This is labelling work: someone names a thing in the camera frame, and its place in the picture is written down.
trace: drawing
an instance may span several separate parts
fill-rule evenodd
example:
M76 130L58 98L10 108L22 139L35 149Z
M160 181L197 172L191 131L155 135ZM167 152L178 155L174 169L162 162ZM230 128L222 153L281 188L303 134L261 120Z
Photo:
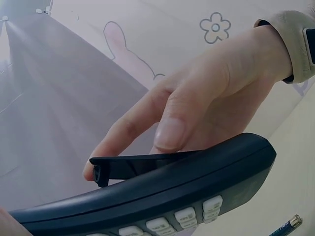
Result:
M294 89L303 97L306 94L309 81L305 81L301 86L298 84L293 84Z
M155 74L143 59L128 49L125 34L116 22L106 24L104 36L114 56L112 60L145 87L151 88L152 80L158 81L165 77L163 74Z
M300 96L305 96L308 90L313 86L315 83L315 78L311 78L303 83L300 84L292 84L294 89L299 93Z
M223 19L219 12L214 12L209 19L206 18L200 21L199 26L203 31L206 31L204 39L209 44L229 38L228 30L231 28L231 22Z

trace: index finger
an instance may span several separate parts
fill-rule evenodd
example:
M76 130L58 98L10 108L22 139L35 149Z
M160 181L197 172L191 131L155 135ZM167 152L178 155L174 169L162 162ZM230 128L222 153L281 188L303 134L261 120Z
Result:
M91 157L118 156L122 153L138 136L159 122L170 94L163 84L149 91L113 124ZM86 180L93 180L93 166L89 161L83 175Z

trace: pencil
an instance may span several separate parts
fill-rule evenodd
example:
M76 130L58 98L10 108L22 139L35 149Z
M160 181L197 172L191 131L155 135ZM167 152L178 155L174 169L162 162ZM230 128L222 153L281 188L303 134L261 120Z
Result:
M269 236L287 236L301 224L302 224L301 217L299 215L295 215L292 219L290 219L288 222L286 222L284 225L282 225Z

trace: cuff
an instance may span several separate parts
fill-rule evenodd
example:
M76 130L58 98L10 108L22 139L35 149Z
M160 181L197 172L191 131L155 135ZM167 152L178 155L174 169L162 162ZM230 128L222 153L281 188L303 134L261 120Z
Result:
M293 75L284 79L287 84L297 84L315 75L315 38L310 34L315 29L315 20L302 12L283 11L267 18L259 19L255 27L271 25L282 38L292 63Z

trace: white button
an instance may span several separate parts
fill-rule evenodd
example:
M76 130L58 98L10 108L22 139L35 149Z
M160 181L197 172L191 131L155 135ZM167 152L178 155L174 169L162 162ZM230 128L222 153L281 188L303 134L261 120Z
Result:
M183 229L193 227L197 225L197 219L192 219L190 221L180 223L180 225L182 226Z
M164 217L147 221L146 226L149 230L159 231L169 227L169 223Z
M166 236L166 235L170 235L170 234L175 233L175 232L176 232L175 229L174 229L172 226L170 226L170 227L168 227L167 229L157 231L156 233L157 233L159 236Z
M105 234L91 234L91 235L87 235L87 236L108 236L108 235L105 235Z
M215 217L210 218L210 219L208 219L208 220L203 219L203 222L204 222L205 224L209 224L209 223L211 223L211 222L215 221L217 218L218 218L218 217L217 217L217 216L215 216Z
M176 212L175 218L179 223L183 223L196 218L196 213L192 207L188 207L186 209Z
M204 218L205 220L208 220L208 219L210 219L210 218L213 218L213 217L215 217L215 216L218 216L219 213L220 213L220 208L219 208L219 209L216 209L216 210L212 210L212 211L210 211L210 212L204 212L204 213L203 213L203 218Z
M214 198L211 198L202 204L203 211L204 212L210 212L212 210L218 209L222 206L222 202L223 202L223 199L220 195L218 195Z
M138 228L137 226L128 226L125 228L121 228L118 230L120 236L142 236L143 231L142 229Z

